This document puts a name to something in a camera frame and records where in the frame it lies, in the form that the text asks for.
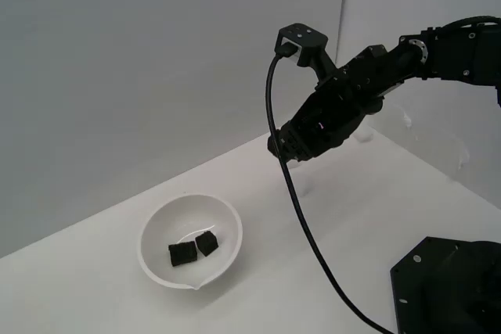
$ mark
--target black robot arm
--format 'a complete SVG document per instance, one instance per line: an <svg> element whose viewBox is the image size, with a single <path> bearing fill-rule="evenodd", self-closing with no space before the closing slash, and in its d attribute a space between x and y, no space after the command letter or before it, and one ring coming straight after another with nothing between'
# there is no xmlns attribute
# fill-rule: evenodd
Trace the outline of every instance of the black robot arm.
<svg viewBox="0 0 501 334"><path fill-rule="evenodd" d="M383 45L369 46L341 68L327 55L327 40L299 23L279 31L276 51L287 42L296 45L291 59L311 67L319 79L315 91L278 130L287 160L309 160L341 145L365 115L381 109L386 93L412 77L496 87L501 105L500 18L472 17L404 35L390 52ZM271 139L268 148L275 154Z"/></svg>

